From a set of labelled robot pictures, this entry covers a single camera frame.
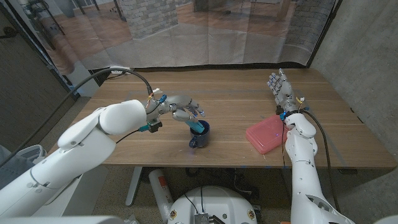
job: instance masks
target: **red label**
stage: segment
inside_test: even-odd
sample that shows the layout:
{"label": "red label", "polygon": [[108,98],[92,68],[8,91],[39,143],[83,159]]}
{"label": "red label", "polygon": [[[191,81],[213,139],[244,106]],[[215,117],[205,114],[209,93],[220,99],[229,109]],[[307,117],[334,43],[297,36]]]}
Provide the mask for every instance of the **red label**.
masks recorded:
{"label": "red label", "polygon": [[166,178],[164,178],[164,176],[160,176],[160,177],[158,177],[158,179],[160,182],[160,186],[162,186],[162,187],[167,186]]}

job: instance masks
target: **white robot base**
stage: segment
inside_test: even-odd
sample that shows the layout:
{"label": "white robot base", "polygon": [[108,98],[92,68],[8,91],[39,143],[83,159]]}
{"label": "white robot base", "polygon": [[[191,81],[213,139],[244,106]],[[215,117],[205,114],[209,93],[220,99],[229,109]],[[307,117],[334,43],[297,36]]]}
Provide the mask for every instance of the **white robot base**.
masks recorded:
{"label": "white robot base", "polygon": [[172,205],[168,224],[256,224],[252,205],[240,194],[219,186],[195,188]]}

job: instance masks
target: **mug handle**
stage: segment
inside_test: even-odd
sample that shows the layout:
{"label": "mug handle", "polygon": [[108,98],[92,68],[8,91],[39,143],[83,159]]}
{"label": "mug handle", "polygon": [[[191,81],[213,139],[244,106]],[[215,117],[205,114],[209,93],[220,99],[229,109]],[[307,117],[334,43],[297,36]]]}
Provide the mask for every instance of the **mug handle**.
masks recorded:
{"label": "mug handle", "polygon": [[196,136],[194,136],[189,142],[189,147],[191,147],[192,149],[198,147],[198,141]]}

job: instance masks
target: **white cylinder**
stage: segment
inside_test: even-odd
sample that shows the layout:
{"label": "white cylinder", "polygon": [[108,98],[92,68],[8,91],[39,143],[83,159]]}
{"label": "white cylinder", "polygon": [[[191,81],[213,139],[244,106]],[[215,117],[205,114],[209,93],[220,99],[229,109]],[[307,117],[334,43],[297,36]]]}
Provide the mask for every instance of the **white cylinder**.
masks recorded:
{"label": "white cylinder", "polygon": [[166,178],[162,170],[157,169],[149,174],[150,185],[154,191],[156,204],[162,215],[163,223],[167,223],[170,215],[170,209],[173,205],[173,198],[170,194],[169,186],[167,185]]}

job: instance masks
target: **brick wall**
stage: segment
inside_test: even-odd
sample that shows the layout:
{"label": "brick wall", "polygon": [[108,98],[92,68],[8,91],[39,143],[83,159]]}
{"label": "brick wall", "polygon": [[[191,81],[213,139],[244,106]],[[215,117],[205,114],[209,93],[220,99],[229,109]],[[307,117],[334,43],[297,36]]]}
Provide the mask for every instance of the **brick wall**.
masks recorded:
{"label": "brick wall", "polygon": [[183,4],[191,3],[192,0],[175,0],[175,4],[178,6],[182,6]]}
{"label": "brick wall", "polygon": [[310,52],[315,48],[334,0],[301,0],[289,25],[285,44],[303,47]]}
{"label": "brick wall", "polygon": [[135,39],[178,24],[175,0],[121,0],[120,5]]}

